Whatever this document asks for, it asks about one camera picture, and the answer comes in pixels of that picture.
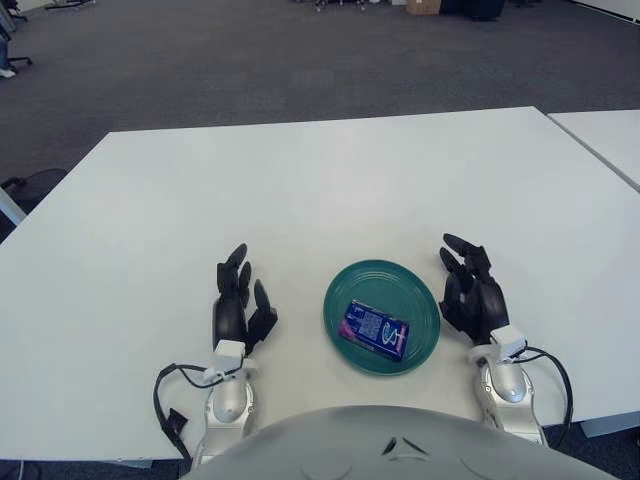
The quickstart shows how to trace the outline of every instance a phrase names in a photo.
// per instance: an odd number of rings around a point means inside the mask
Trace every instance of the person's leg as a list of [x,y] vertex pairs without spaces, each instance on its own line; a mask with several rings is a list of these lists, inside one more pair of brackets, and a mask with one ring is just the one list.
[[7,41],[0,37],[0,69],[9,70],[9,48],[7,46]]
[[9,64],[7,41],[0,37],[0,77],[11,78],[15,75]]

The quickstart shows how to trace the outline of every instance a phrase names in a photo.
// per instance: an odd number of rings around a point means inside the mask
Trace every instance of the wire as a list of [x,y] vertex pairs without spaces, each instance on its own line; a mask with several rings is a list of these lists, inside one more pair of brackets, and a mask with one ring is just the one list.
[[193,462],[193,459],[191,458],[191,455],[189,454],[189,450],[187,450],[186,445],[184,444],[184,442],[180,438],[180,432],[176,431],[172,427],[172,425],[169,424],[169,421],[168,421],[167,417],[165,416],[164,412],[162,411],[162,406],[160,405],[160,397],[158,395],[158,389],[160,388],[160,384],[162,383],[162,380],[167,375],[169,375],[170,373],[175,372],[176,370],[178,370],[184,376],[184,378],[187,380],[187,382],[189,382],[190,385],[192,385],[195,388],[206,389],[206,388],[215,387],[219,383],[222,383],[225,380],[226,376],[233,375],[238,370],[240,370],[242,368],[242,364],[243,364],[243,359],[240,360],[240,366],[238,368],[234,368],[232,370],[224,372],[224,374],[221,376],[221,378],[219,378],[218,380],[215,380],[215,381],[213,381],[213,382],[211,382],[209,384],[205,384],[205,385],[201,385],[201,384],[195,383],[189,377],[189,375],[187,375],[187,370],[197,371],[197,372],[204,372],[206,370],[205,367],[201,367],[199,365],[172,363],[171,365],[167,365],[165,368],[160,370],[160,373],[158,374],[158,377],[156,378],[155,386],[153,387],[153,409],[154,409],[154,411],[156,413],[156,417],[158,418],[158,423],[160,424],[160,428],[162,429],[164,434],[167,436],[169,441],[173,444],[173,446],[176,447],[176,449],[180,452],[180,455],[182,455],[182,458],[184,459],[184,462],[185,462],[185,468],[186,468],[187,472],[191,468],[191,463]]
[[567,371],[562,366],[562,363],[560,363],[560,360],[558,360],[556,357],[536,347],[527,346],[526,350],[537,353],[538,355],[530,358],[524,358],[522,360],[517,359],[517,360],[514,360],[513,363],[526,363],[526,362],[531,362],[533,360],[537,360],[538,358],[541,358],[541,357],[547,357],[549,360],[551,360],[551,362],[553,362],[555,367],[558,369],[558,372],[560,373],[560,377],[562,377],[564,390],[565,390],[565,393],[567,394],[567,408],[565,409],[564,419],[562,420],[562,426],[563,426],[562,433],[560,434],[560,437],[558,438],[558,440],[553,445],[551,445],[551,448],[557,449],[562,443],[562,441],[564,440],[564,437],[567,435],[567,432],[571,427],[571,419],[573,418],[573,390],[571,389],[571,381],[569,380],[569,375],[567,374]]
[[26,472],[27,472],[27,467],[33,467],[36,469],[36,480],[40,480],[42,478],[42,469],[40,468],[40,465],[38,465],[37,463],[33,463],[33,462],[25,462],[25,461],[20,461],[20,463],[18,465],[16,465],[15,467],[11,468],[10,470],[8,470],[7,472],[5,472],[2,476],[0,476],[0,480],[7,480],[9,478],[20,478],[20,475],[22,475],[22,478],[26,478]]
[[540,357],[544,357],[544,355],[540,354],[540,355],[536,355],[536,356],[534,356],[534,357],[529,357],[529,358],[522,358],[522,359],[520,359],[520,358],[519,358],[519,359],[517,359],[517,360],[514,360],[514,361],[513,361],[513,362],[511,362],[511,363],[527,363],[527,362],[531,362],[531,361],[533,361],[533,360],[537,360],[537,359],[539,359]]

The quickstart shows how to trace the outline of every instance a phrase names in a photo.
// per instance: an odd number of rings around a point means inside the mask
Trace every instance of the chair leg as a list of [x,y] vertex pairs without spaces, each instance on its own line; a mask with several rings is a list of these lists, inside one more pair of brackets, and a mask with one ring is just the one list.
[[94,0],[67,0],[67,3],[54,3],[44,7],[45,10],[60,10],[63,8],[76,8],[84,5],[85,3],[93,2]]
[[27,62],[27,65],[33,65],[31,57],[9,57],[9,63],[11,62]]

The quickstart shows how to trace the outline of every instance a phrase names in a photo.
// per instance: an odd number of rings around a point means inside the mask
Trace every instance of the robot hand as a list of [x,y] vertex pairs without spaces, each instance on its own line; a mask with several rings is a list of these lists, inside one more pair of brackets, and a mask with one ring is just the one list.
[[278,321],[278,314],[269,303],[269,297],[260,280],[256,280],[254,295],[258,309],[245,320],[244,309],[249,302],[251,264],[246,262],[238,276],[238,269],[247,255],[247,245],[236,248],[225,263],[218,264],[218,291],[220,298],[213,306],[213,349],[220,340],[245,344],[248,356],[256,343],[264,340]]
[[500,285],[489,275],[491,263],[484,247],[450,234],[445,243],[464,258],[464,265],[446,249],[440,249],[449,271],[442,316],[476,345],[469,361],[480,368],[475,392],[485,423],[500,430],[546,445],[533,412],[533,386],[527,373],[511,359],[524,352],[526,340],[509,325],[507,306]]
[[251,433],[255,423],[256,402],[247,382],[250,370],[256,367],[246,359],[256,343],[264,340],[278,321],[278,314],[260,280],[256,280],[254,295],[257,310],[245,321],[244,309],[249,302],[251,264],[238,269],[247,246],[236,248],[225,263],[218,264],[220,298],[213,307],[214,364],[203,375],[212,388],[205,404],[206,431],[193,458],[193,465],[206,463]]
[[445,233],[444,242],[464,258],[464,265],[442,247],[440,258],[449,271],[442,316],[476,345],[488,344],[491,331],[509,325],[507,305],[500,285],[489,275],[491,263],[484,247]]

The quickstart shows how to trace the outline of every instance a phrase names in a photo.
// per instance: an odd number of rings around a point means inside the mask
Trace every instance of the blue package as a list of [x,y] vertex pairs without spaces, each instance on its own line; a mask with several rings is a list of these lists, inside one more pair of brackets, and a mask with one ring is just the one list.
[[399,362],[407,346],[409,324],[352,300],[338,333],[357,345]]

